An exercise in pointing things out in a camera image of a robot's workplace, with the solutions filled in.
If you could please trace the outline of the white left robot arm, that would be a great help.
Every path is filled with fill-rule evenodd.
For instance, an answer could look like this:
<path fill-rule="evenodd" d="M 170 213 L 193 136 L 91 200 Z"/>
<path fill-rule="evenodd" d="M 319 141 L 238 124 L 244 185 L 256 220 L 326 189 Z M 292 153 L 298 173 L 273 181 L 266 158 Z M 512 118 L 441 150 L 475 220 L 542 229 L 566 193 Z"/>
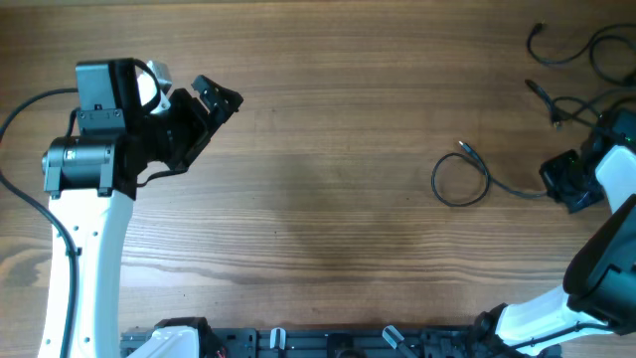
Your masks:
<path fill-rule="evenodd" d="M 116 357 L 123 243 L 139 175 L 152 162 L 186 173 L 242 96 L 197 76 L 174 89 L 162 64 L 115 59 L 76 66 L 77 130 L 56 138 L 42 166 L 53 254 L 39 356 Z"/>

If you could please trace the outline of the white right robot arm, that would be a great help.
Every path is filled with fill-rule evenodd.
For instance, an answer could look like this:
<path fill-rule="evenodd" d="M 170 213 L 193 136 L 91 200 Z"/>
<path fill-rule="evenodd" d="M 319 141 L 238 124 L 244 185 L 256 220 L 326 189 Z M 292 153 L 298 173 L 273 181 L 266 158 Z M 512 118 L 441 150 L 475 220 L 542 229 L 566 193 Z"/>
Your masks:
<path fill-rule="evenodd" d="M 476 319 L 466 340 L 471 357 L 545 357 L 568 340 L 635 330 L 634 111 L 603 113 L 579 150 L 544 163 L 540 174 L 549 196 L 570 212 L 607 200 L 611 215 L 560 286 Z"/>

